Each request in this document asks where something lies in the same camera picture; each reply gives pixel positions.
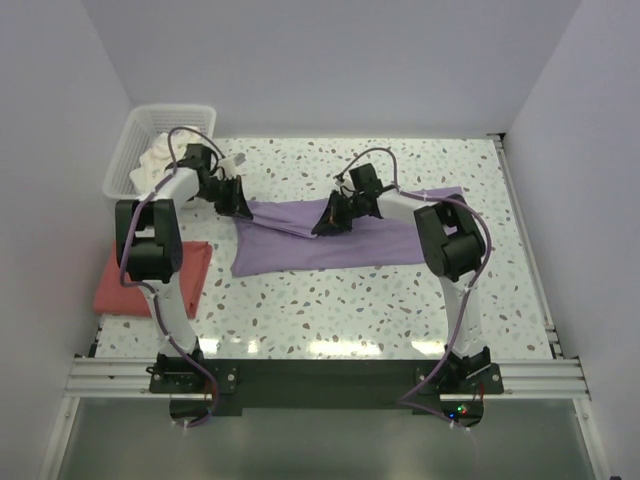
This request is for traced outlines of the aluminium side rail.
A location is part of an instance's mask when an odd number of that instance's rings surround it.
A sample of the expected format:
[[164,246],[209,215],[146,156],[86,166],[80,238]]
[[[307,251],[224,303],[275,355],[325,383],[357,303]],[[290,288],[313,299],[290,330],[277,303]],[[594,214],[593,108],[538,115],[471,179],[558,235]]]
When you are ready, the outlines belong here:
[[544,323],[544,328],[545,328],[545,332],[548,339],[547,343],[549,345],[549,350],[554,360],[564,360],[565,356],[564,356],[560,338],[558,335],[558,330],[554,323],[554,319],[549,308],[546,292],[542,284],[540,271],[534,255],[534,250],[531,244],[525,218],[521,209],[521,205],[516,192],[513,177],[511,175],[511,171],[507,161],[506,150],[504,146],[504,137],[505,137],[504,134],[492,134],[490,136],[496,150],[500,168],[506,184],[508,196],[514,210],[515,222],[519,231],[521,243],[523,245],[523,249],[527,259],[527,264],[528,264],[530,276],[532,278],[532,282],[534,285],[537,303],[542,312],[543,323]]

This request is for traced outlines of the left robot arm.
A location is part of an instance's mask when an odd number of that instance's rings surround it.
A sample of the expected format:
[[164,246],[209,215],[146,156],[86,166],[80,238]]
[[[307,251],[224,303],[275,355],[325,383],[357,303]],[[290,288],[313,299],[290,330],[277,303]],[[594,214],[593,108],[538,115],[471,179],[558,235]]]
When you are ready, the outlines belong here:
[[158,332],[158,360],[181,359],[171,378],[185,392],[205,385],[207,368],[181,292],[184,246],[178,213],[187,202],[202,199],[222,216],[251,219],[237,171],[245,162],[243,153],[222,158],[210,147],[190,144],[148,193],[116,203],[119,281],[143,294]]

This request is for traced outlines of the purple t shirt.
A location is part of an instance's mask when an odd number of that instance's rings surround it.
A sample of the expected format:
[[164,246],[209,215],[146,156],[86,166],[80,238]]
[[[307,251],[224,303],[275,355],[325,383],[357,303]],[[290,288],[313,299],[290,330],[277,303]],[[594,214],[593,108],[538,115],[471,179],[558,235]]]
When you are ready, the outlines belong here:
[[251,220],[236,218],[237,251],[232,275],[247,277],[293,270],[416,265],[424,261],[417,229],[393,219],[366,216],[353,230],[313,236],[324,200],[251,201]]

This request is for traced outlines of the aluminium front rail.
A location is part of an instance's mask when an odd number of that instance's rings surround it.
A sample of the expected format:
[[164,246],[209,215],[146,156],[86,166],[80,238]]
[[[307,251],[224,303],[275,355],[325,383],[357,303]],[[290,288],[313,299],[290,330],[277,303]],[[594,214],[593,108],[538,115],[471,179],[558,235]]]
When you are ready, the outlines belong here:
[[[426,379],[429,360],[258,360],[209,361],[219,391],[226,396],[309,396],[376,394],[396,399],[413,387],[421,396],[453,399],[584,400],[590,391],[577,360],[500,360],[457,385]],[[198,374],[174,377],[152,371],[149,359],[77,358],[64,387],[68,397],[135,398],[150,395],[201,398],[207,382]]]

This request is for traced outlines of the white crumpled t shirt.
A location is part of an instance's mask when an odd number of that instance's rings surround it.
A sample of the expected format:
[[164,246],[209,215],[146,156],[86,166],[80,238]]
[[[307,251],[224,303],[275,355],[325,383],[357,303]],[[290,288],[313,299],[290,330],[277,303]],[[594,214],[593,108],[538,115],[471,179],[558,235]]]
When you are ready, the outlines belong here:
[[[180,130],[171,136],[171,144],[177,161],[184,158],[189,144],[201,144],[200,137],[186,130]],[[146,194],[151,191],[164,176],[164,171],[172,165],[172,156],[169,150],[168,134],[160,134],[151,146],[139,157],[139,166],[130,174],[137,194]]]

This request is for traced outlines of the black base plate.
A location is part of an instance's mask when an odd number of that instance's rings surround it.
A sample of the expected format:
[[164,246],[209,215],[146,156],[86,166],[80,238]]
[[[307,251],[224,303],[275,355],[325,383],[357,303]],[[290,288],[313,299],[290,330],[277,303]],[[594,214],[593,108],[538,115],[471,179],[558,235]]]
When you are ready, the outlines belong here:
[[401,397],[472,426],[482,401],[504,393],[497,364],[464,377],[449,366],[428,375],[434,360],[202,359],[191,368],[179,358],[147,368],[151,393],[170,397],[175,420],[240,416],[247,409],[387,410]]

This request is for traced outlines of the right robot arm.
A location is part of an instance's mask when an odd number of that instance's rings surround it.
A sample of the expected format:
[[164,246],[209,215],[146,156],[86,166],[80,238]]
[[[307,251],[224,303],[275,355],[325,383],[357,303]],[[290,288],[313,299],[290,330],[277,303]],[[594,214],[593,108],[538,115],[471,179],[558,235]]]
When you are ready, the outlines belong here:
[[398,220],[415,229],[425,263],[438,277],[445,302],[448,337],[445,379],[459,393],[469,392],[490,363],[481,326],[476,287],[488,260],[489,234],[459,194],[428,197],[385,186],[370,164],[337,176],[336,188],[312,229],[314,235],[348,232],[354,220],[375,217]]

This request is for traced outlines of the folded red t shirt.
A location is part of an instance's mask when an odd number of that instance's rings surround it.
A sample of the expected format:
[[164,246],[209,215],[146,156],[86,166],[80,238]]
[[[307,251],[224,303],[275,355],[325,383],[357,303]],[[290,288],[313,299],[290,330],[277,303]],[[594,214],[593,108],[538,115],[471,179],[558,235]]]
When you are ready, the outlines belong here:
[[[210,266],[213,248],[207,242],[189,241],[183,244],[184,259],[180,270],[180,287],[185,311],[194,319]],[[112,244],[109,259],[93,300],[98,315],[124,315],[150,318],[150,309],[137,287],[126,288],[119,281],[116,244]]]

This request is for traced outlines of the white plastic laundry basket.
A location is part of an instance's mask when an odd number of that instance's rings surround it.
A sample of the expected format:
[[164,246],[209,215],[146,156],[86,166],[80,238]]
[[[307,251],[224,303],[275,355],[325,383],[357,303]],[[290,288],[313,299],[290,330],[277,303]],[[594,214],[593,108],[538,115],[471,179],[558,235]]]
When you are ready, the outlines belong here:
[[199,104],[147,104],[128,115],[103,181],[103,195],[113,206],[118,200],[136,198],[130,172],[140,166],[139,157],[162,133],[176,126],[197,127],[211,137],[217,112]]

